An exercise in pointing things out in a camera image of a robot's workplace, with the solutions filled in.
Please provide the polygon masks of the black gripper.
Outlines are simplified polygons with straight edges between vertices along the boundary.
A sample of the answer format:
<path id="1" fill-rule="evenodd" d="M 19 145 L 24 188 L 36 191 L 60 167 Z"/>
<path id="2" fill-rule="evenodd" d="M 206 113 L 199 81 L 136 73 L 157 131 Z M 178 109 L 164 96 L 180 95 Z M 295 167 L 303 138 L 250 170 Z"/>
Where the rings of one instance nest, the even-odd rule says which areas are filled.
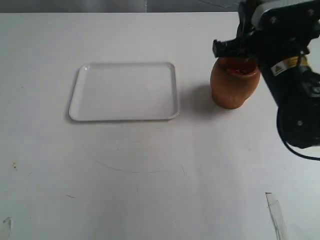
<path id="1" fill-rule="evenodd" d="M 311 40 L 320 36 L 318 0 L 242 0 L 236 39 L 212 43 L 216 58 L 260 58 L 264 50 L 292 53 L 301 66 Z"/>

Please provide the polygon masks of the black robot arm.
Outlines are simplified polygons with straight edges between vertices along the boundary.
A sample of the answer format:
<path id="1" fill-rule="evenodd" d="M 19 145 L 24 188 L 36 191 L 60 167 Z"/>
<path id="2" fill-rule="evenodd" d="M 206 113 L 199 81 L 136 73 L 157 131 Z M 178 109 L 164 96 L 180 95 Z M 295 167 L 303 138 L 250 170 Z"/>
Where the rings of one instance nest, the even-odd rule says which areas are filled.
<path id="1" fill-rule="evenodd" d="M 215 40 L 215 57 L 256 60 L 277 107 L 284 142 L 305 149 L 320 143 L 320 75 L 308 64 L 320 36 L 317 0 L 243 0 L 236 37 Z"/>

